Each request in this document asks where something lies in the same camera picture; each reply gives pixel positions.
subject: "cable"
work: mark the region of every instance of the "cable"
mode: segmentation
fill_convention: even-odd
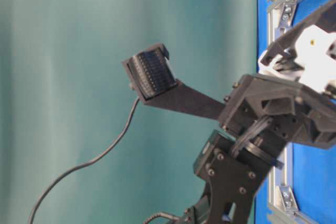
[[[130,111],[130,114],[127,118],[126,124],[124,126],[124,129],[122,130],[122,132],[118,135],[118,137],[112,142],[112,144],[103,152],[101,153],[99,156],[95,157],[94,159],[91,159],[89,162],[87,163],[83,163],[81,165],[75,166],[69,170],[67,170],[66,172],[64,172],[63,174],[61,174],[58,178],[55,179],[54,182],[52,182],[50,184],[50,186],[43,192],[43,194],[38,198],[37,202],[35,203],[32,211],[30,212],[30,216],[28,219],[28,224],[33,224],[34,222],[34,217],[36,214],[36,211],[38,209],[38,207],[40,206],[42,200],[47,196],[47,194],[51,191],[51,189],[56,186],[56,184],[58,182],[60,182],[63,178],[65,178],[66,176],[68,176],[70,173],[73,173],[76,170],[85,168],[87,166],[93,165],[95,162],[99,161],[100,159],[102,159],[106,154],[108,154],[118,143],[119,141],[122,139],[122,137],[125,135],[126,131],[128,130],[128,127],[130,126],[130,123],[132,121],[133,115],[134,115],[134,111],[135,108],[137,107],[138,103],[139,103],[139,98],[137,98],[133,104],[133,107]]]
[[[174,222],[180,219],[180,217],[175,216],[175,215],[171,215],[171,214],[167,214],[166,212],[157,212],[156,214],[153,214],[149,218],[145,219],[145,221],[143,222],[143,224],[148,224],[152,220],[154,220],[156,218],[159,218],[159,217],[166,218],[168,220],[173,220]]]

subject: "blue surface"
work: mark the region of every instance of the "blue surface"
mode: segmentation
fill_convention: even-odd
[[[300,22],[328,0],[304,0],[297,9],[293,24]],[[266,0],[258,0],[258,55],[267,47]],[[293,189],[300,210],[320,224],[336,223],[336,148],[319,150],[294,145]],[[256,202],[256,224],[267,221],[267,182],[261,187]]]
[[[267,48],[267,0],[258,0],[258,55]],[[267,208],[267,184],[268,180],[261,186],[256,200],[255,223],[270,223],[267,220],[267,214],[270,213]]]
[[[304,0],[294,24],[328,0]],[[293,189],[300,210],[319,224],[336,223],[336,148],[293,147]]]

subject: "green curtain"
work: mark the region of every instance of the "green curtain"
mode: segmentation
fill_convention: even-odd
[[[121,61],[156,42],[175,74],[218,100],[256,70],[256,0],[0,0],[0,223],[25,223],[67,168],[102,152],[135,93]],[[141,223],[181,215],[215,121],[139,105],[120,144],[64,179],[35,223]]]

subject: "aluminum frame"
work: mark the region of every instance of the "aluminum frame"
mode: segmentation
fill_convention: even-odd
[[[267,9],[267,38],[268,44],[291,28],[297,4],[303,0],[267,0],[272,4]],[[272,214],[268,219],[272,223],[311,223],[318,224],[299,210],[288,212],[281,207],[280,187],[293,186],[293,144],[288,144],[280,155],[284,163],[282,170],[273,168],[269,174],[268,207]]]

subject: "screw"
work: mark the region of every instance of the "screw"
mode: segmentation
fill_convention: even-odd
[[[218,154],[217,154],[217,159],[218,159],[219,161],[224,160],[224,155],[223,155],[223,153],[218,153]]]
[[[283,16],[282,16],[282,20],[283,21],[286,21],[286,20],[288,20],[288,18],[289,18],[289,15],[287,14],[287,13],[285,13],[285,14],[283,14]]]
[[[134,85],[133,85],[133,83],[132,83],[132,82],[130,82],[130,84],[129,84],[129,85],[130,85],[130,89],[131,89],[131,90],[134,90]]]
[[[289,193],[286,192],[286,191],[284,191],[284,192],[282,193],[282,196],[283,196],[285,199],[289,199],[289,198],[290,198]]]
[[[215,170],[213,170],[212,168],[210,168],[208,170],[208,174],[209,174],[210,177],[215,176]]]
[[[292,201],[286,200],[285,201],[286,207],[291,207],[293,205]]]
[[[236,88],[238,88],[238,86],[239,86],[239,83],[238,83],[238,82],[235,82],[235,83],[233,83],[232,88],[236,89]]]
[[[239,192],[240,192],[240,194],[245,194],[245,193],[247,193],[245,187],[241,187],[241,188],[239,189]]]
[[[257,177],[257,175],[254,173],[254,172],[249,172],[248,173],[248,176],[251,178],[251,179],[255,179]]]
[[[285,7],[285,13],[291,13],[291,11],[292,11],[292,7],[290,6]]]

